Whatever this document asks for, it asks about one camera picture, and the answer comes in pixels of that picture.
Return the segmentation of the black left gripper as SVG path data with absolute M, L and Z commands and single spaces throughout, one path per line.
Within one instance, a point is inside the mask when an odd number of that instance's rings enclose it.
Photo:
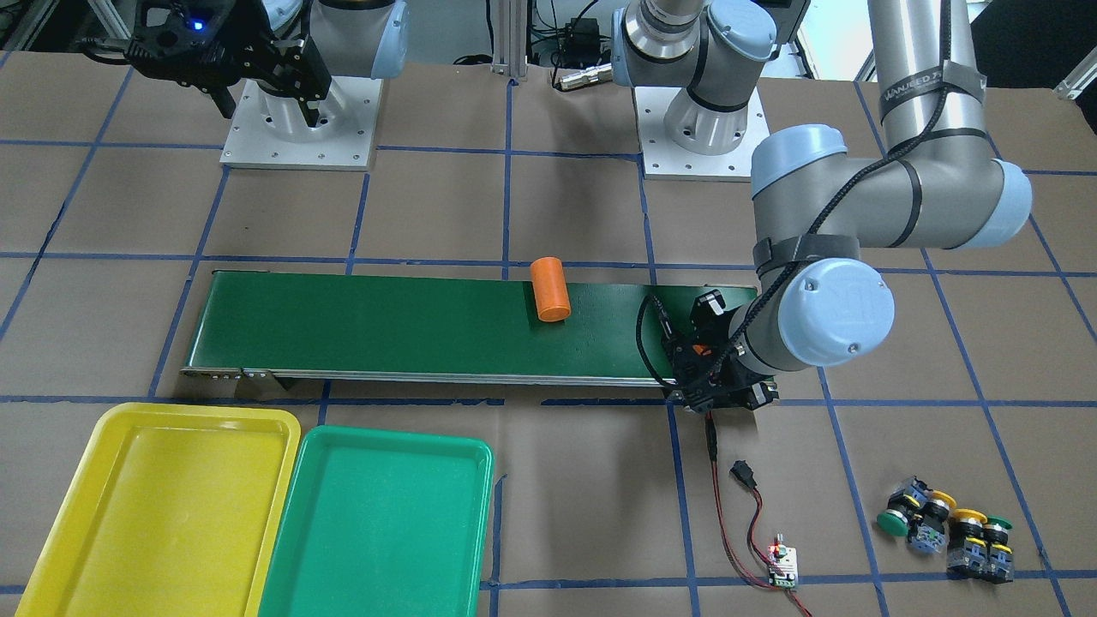
M 688 410 L 759 410 L 778 401 L 772 375 L 756 374 L 738 359 L 738 352 L 720 360 L 728 346 L 730 308 L 720 291 L 695 298 L 689 319 L 691 329 L 674 328 L 661 306 L 661 348 L 669 360 L 672 386 L 661 388 L 667 399 L 682 401 Z

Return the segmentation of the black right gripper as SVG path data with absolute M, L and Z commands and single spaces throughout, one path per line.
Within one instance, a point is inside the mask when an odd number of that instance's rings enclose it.
M 332 75 L 308 35 L 282 40 L 294 1 L 140 1 L 124 59 L 145 77 L 204 87 L 222 117 L 234 117 L 231 86 L 270 81 L 317 128 Z

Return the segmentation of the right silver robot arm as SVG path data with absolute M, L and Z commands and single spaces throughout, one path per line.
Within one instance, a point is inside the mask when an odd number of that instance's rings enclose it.
M 195 87 L 222 117 L 242 117 L 231 86 L 278 141 L 323 141 L 351 124 L 342 79 L 387 81 L 408 47 L 405 1 L 142 1 L 121 63 L 152 81 Z

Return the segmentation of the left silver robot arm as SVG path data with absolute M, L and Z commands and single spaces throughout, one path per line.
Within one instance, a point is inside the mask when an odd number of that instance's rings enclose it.
M 780 3 L 633 1 L 615 13 L 614 81 L 677 87 L 665 124 L 687 152 L 733 152 L 764 63 L 779 46 Z M 986 78 L 977 70 L 962 1 L 867 5 L 886 154 L 853 158 L 839 130 L 777 130 L 753 149 L 753 263 L 761 284 L 732 308 L 697 298 L 690 330 L 656 308 L 663 379 L 686 410 L 757 410 L 776 399 L 768 381 L 870 354 L 886 339 L 895 301 L 862 249 L 991 249 L 1010 242 L 1032 207 L 1019 165 L 992 155 Z

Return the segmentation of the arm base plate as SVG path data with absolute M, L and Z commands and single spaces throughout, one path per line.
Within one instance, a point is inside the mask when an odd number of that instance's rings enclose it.
M 647 178 L 751 181 L 753 152 L 770 135 L 758 89 L 733 112 L 698 105 L 683 87 L 635 87 L 633 97 Z
M 275 171 L 367 171 L 387 81 L 337 75 L 314 126 L 296 101 L 244 82 L 220 164 Z

